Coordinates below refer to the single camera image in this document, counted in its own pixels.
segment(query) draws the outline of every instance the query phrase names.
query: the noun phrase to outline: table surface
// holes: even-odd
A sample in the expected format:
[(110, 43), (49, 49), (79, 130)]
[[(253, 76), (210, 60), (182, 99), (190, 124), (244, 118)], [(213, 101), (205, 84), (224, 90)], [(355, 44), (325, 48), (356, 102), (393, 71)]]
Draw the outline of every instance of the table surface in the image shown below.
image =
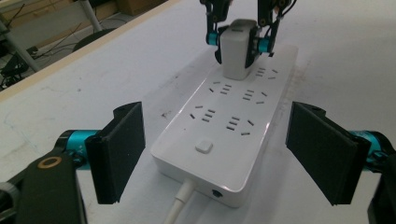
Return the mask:
[[(379, 175), (363, 172), (352, 204), (330, 206), (285, 137), (299, 101), (347, 130), (396, 142), (394, 8), (393, 0), (299, 1), (276, 42), (299, 54), (247, 202), (234, 209), (194, 193), (177, 223), (368, 223)], [(233, 1), (228, 21), (255, 17), (255, 1)], [(205, 8), (171, 0), (0, 92), (0, 180), (50, 151), (63, 131), (102, 129), (114, 108), (142, 101), (147, 149), (120, 203), (97, 204), (89, 171), (78, 179), (90, 223), (162, 223), (180, 184), (158, 173), (149, 149), (216, 64), (214, 51), (205, 44)]]

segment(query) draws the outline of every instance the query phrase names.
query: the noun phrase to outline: power cord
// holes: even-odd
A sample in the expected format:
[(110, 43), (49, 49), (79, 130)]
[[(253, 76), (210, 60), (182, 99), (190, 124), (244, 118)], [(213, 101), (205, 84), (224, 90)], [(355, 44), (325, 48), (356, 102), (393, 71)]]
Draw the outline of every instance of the power cord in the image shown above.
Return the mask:
[(38, 59), (38, 58), (41, 58), (41, 57), (43, 57), (43, 56), (46, 56), (46, 55), (47, 55), (48, 53), (50, 53), (52, 50), (57, 49), (57, 48), (60, 48), (60, 47), (58, 47), (58, 46), (59, 46), (60, 44), (62, 44), (69, 36), (73, 35), (73, 34), (77, 31), (77, 29), (79, 28), (79, 26), (81, 26), (81, 24), (82, 24), (82, 23), (80, 23), (80, 24), (72, 31), (71, 34), (67, 35), (67, 36), (64, 37), (61, 41), (59, 41), (57, 44), (55, 44), (55, 46), (53, 46), (52, 48), (50, 48), (49, 50), (47, 50), (46, 52), (44, 52), (44, 53), (42, 53), (42, 54), (36, 55), (36, 56), (33, 57), (33, 58), (36, 60), (36, 59)]
[(288, 12), (294, 7), (294, 5), (296, 5), (296, 3), (297, 3), (297, 0), (294, 0), (293, 3), (291, 4), (291, 6), (283, 13), (283, 16), (288, 14)]
[(12, 18), (8, 21), (8, 23), (6, 24), (6, 27), (9, 28), (9, 26), (11, 25), (11, 23), (14, 21), (14, 19), (21, 13), (22, 9), (24, 8), (25, 4), (23, 4), (20, 9), (17, 11), (17, 13), (15, 13)]
[(178, 215), (184, 207), (184, 204), (189, 201), (190, 196), (194, 193), (196, 186), (196, 183), (191, 179), (184, 179), (183, 185), (178, 191), (174, 204), (172, 205), (172, 208), (168, 213), (168, 217), (163, 224), (175, 223)]

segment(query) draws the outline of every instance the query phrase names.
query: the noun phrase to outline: cable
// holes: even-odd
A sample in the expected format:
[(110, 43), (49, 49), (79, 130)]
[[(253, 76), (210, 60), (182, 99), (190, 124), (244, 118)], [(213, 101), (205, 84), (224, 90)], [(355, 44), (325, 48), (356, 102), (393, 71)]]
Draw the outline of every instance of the cable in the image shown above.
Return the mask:
[(195, 191), (196, 183), (188, 178), (184, 179), (183, 185), (178, 191), (174, 204), (168, 213), (168, 216), (163, 224), (173, 224), (175, 223), (178, 214), (180, 214), (181, 209), (183, 209), (184, 204), (189, 201), (190, 196)]
[(57, 54), (57, 53), (59, 53), (61, 51), (64, 51), (64, 50), (73, 50), (73, 49), (58, 49), (57, 51), (52, 52), (52, 54), (50, 56), (53, 56), (53, 55), (55, 55), (55, 54)]
[(40, 54), (40, 55), (36, 55), (36, 56), (34, 57), (34, 59), (38, 59), (38, 58), (40, 58), (40, 57), (42, 57), (42, 56), (45, 56), (46, 54), (50, 53), (53, 49), (55, 49), (55, 48), (58, 47), (60, 44), (62, 44), (70, 35), (72, 35), (73, 33), (75, 33), (76, 30), (79, 28), (80, 25), (81, 25), (81, 23), (76, 27), (76, 29), (74, 29), (74, 31), (73, 31), (71, 34), (69, 34), (68, 36), (66, 36), (66, 37), (65, 37), (64, 39), (62, 39), (61, 41), (59, 41), (55, 46), (53, 46), (51, 49), (47, 50), (45, 53), (42, 53), (42, 54)]
[(265, 35), (264, 35), (264, 37), (268, 37), (268, 35), (270, 34), (270, 31), (271, 31), (271, 26), (268, 28), (268, 30), (267, 30), (267, 32), (265, 32)]
[(291, 6), (283, 13), (283, 16), (285, 16), (293, 7), (296, 5), (297, 0), (294, 0)]
[(54, 48), (54, 49), (52, 49), (52, 50), (55, 50), (55, 49), (62, 49), (62, 48), (64, 48), (64, 47), (68, 47), (68, 46), (75, 46), (77, 43), (78, 43), (78, 42), (76, 42), (76, 43), (71, 43), (71, 44), (65, 44), (65, 45), (59, 46), (59, 47), (57, 47), (57, 48)]
[(117, 19), (117, 18), (105, 18), (101, 20), (99, 23), (102, 23), (104, 21), (122, 21), (124, 24), (128, 23), (128, 21), (122, 20), (122, 19)]
[(15, 15), (12, 16), (12, 18), (9, 20), (9, 22), (8, 22), (7, 25), (6, 25), (7, 28), (8, 28), (9, 25), (12, 23), (12, 21), (14, 21), (14, 19), (21, 13), (21, 11), (22, 11), (22, 9), (24, 8), (24, 6), (25, 6), (25, 4), (23, 4), (23, 5), (20, 7), (20, 10), (18, 10), (17, 13), (15, 13)]

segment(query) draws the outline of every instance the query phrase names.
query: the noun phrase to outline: teal joint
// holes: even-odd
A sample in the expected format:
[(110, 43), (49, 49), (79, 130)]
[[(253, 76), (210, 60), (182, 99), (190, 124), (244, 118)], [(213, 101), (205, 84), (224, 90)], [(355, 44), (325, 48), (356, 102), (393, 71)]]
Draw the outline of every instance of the teal joint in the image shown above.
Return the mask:
[(216, 32), (210, 33), (209, 37), (207, 39), (207, 42), (209, 43), (209, 45), (217, 46), (218, 45), (218, 33), (216, 33)]
[(260, 38), (259, 41), (259, 52), (260, 53), (268, 53), (268, 44), (270, 40), (268, 38)]
[(381, 144), (379, 143), (378, 139), (372, 133), (367, 131), (351, 131), (350, 133), (371, 142), (369, 153), (366, 159), (366, 164), (364, 165), (364, 170), (379, 172), (380, 170), (378, 170), (378, 168), (382, 166), (382, 163), (388, 157), (388, 154), (382, 150)]
[(85, 147), (85, 140), (95, 135), (97, 132), (97, 130), (74, 131), (67, 140), (66, 153), (73, 158), (75, 163), (82, 164), (78, 167), (79, 170), (91, 169), (87, 148)]

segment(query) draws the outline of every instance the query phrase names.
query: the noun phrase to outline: electrical outlet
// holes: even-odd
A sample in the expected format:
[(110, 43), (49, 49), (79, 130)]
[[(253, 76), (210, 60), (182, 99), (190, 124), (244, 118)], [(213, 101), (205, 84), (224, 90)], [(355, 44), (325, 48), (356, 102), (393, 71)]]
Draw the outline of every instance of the electrical outlet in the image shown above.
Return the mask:
[(153, 144), (159, 170), (231, 207), (243, 204), (269, 137), (271, 120), (290, 79), (297, 48), (276, 46), (244, 80), (214, 68)]

